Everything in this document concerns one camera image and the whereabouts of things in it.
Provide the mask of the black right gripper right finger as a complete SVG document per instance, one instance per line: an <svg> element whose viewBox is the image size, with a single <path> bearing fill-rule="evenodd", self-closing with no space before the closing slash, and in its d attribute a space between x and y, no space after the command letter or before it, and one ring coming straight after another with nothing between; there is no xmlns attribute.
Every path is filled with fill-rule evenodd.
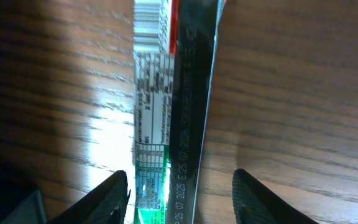
<svg viewBox="0 0 358 224"><path fill-rule="evenodd" d="M234 171L232 201L237 224L318 224L244 169Z"/></svg>

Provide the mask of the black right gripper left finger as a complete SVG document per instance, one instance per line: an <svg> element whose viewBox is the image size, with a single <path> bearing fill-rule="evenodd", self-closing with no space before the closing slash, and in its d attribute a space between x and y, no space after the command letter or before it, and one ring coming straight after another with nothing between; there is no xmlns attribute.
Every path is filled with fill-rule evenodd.
<svg viewBox="0 0 358 224"><path fill-rule="evenodd" d="M131 191L118 170L49 224L123 224Z"/></svg>

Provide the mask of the green snack bar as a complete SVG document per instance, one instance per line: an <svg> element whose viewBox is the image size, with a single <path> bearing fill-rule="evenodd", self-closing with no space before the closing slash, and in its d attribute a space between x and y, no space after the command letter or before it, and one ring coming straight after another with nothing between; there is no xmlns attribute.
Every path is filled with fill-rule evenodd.
<svg viewBox="0 0 358 224"><path fill-rule="evenodd" d="M135 224L193 223L224 0L134 3Z"/></svg>

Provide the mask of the black fabric storage box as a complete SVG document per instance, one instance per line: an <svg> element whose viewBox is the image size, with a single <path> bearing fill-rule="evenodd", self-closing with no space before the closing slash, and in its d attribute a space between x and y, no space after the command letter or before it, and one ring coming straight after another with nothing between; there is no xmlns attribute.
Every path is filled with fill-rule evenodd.
<svg viewBox="0 0 358 224"><path fill-rule="evenodd" d="M47 223L42 193L35 182L0 163L0 223Z"/></svg>

